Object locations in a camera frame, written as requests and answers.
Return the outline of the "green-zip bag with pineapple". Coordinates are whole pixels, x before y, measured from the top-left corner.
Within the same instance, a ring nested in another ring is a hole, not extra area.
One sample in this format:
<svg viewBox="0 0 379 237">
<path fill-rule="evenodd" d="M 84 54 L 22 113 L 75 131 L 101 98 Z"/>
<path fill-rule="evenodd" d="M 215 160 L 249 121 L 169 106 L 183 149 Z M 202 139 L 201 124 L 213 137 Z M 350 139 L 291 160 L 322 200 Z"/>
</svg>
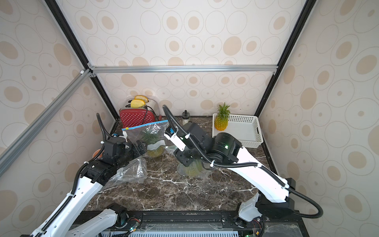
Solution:
<svg viewBox="0 0 379 237">
<path fill-rule="evenodd" d="M 192 177 L 197 179 L 206 179 L 212 173 L 211 170 L 207 170 L 203 167 L 201 160 L 193 161 L 188 167 L 183 164 L 177 166 L 177 172 L 181 176 Z"/>
</svg>

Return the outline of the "clear zip-top bag blue slider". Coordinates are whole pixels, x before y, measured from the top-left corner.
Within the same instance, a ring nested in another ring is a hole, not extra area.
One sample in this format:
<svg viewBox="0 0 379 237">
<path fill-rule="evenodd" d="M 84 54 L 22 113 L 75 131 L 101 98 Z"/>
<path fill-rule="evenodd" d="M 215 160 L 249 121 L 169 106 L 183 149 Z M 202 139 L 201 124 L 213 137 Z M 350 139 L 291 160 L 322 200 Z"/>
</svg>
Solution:
<svg viewBox="0 0 379 237">
<path fill-rule="evenodd" d="M 117 170 L 102 190 L 110 189 L 125 183 L 143 183 L 147 178 L 147 162 L 145 158 L 132 160 L 127 166 Z"/>
</svg>

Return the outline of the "blue-zip bag with pineapple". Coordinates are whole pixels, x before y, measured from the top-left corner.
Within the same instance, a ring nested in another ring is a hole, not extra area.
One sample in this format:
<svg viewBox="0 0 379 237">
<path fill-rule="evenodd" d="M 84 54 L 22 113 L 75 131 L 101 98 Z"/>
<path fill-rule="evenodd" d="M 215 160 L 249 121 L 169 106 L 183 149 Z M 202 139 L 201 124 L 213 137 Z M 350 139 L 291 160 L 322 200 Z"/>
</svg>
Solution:
<svg viewBox="0 0 379 237">
<path fill-rule="evenodd" d="M 146 148 L 147 152 L 144 156 L 156 158 L 161 156 L 167 147 L 164 134 L 168 127 L 168 120 L 162 120 L 123 128 L 122 132 L 133 145 L 138 146 L 142 144 Z"/>
</svg>

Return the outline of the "yellow pineapple green crown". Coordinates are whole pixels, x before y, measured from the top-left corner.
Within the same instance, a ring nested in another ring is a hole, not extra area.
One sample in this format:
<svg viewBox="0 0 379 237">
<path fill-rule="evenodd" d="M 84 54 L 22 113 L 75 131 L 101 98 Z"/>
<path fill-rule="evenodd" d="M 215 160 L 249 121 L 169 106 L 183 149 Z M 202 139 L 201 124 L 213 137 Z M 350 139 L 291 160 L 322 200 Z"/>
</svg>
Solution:
<svg viewBox="0 0 379 237">
<path fill-rule="evenodd" d="M 218 113 L 215 118 L 214 126 L 218 131 L 224 131 L 229 122 L 229 116 L 230 116 L 230 110 L 229 105 L 224 103 L 223 105 L 219 105 L 218 107 Z"/>
</svg>

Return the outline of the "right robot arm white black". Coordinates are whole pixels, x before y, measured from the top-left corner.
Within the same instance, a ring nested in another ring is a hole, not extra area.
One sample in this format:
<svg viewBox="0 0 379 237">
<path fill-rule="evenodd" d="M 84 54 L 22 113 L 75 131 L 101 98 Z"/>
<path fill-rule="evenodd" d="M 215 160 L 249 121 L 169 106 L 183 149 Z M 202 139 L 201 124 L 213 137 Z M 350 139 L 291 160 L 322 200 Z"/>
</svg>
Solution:
<svg viewBox="0 0 379 237">
<path fill-rule="evenodd" d="M 253 198 L 240 205 L 240 220 L 281 219 L 294 213 L 289 181 L 261 164 L 232 135 L 222 132 L 211 137 L 194 122 L 170 127 L 165 135 L 177 146 L 174 155 L 184 166 L 189 167 L 195 160 L 200 160 L 210 168 L 227 168 L 258 189 Z"/>
</svg>

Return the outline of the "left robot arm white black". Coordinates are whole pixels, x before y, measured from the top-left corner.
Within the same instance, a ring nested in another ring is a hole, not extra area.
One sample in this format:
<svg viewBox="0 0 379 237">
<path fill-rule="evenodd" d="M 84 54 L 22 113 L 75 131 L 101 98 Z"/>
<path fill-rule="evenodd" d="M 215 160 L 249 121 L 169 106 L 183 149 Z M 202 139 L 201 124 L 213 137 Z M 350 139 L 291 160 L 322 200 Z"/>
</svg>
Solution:
<svg viewBox="0 0 379 237">
<path fill-rule="evenodd" d="M 30 237 L 64 237 L 83 209 L 112 178 L 118 169 L 147 152 L 147 144 L 135 144 L 122 137 L 111 137 L 102 142 L 100 151 L 85 162 L 75 175 L 72 190 L 52 214 Z"/>
</svg>

